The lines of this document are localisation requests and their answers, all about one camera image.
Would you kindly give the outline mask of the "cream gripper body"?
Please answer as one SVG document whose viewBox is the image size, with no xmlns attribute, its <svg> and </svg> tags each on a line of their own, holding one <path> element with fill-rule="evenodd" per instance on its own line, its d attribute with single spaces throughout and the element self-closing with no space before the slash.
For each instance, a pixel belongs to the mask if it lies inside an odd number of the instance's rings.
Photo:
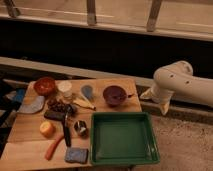
<svg viewBox="0 0 213 171">
<path fill-rule="evenodd" d="M 151 99 L 158 105 L 161 113 L 166 115 L 169 110 L 171 92 L 156 87 L 148 88 L 140 95 L 140 99 Z"/>
</svg>

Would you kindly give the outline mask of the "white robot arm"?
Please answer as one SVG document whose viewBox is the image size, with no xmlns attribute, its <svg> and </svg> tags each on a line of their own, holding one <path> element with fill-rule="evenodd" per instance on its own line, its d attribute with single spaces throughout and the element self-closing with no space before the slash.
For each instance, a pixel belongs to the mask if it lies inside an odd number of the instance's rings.
<svg viewBox="0 0 213 171">
<path fill-rule="evenodd" d="M 154 72 L 152 86 L 140 98 L 152 99 L 166 115 L 174 94 L 213 108 L 213 79 L 196 77 L 189 62 L 177 61 L 158 68 Z"/>
</svg>

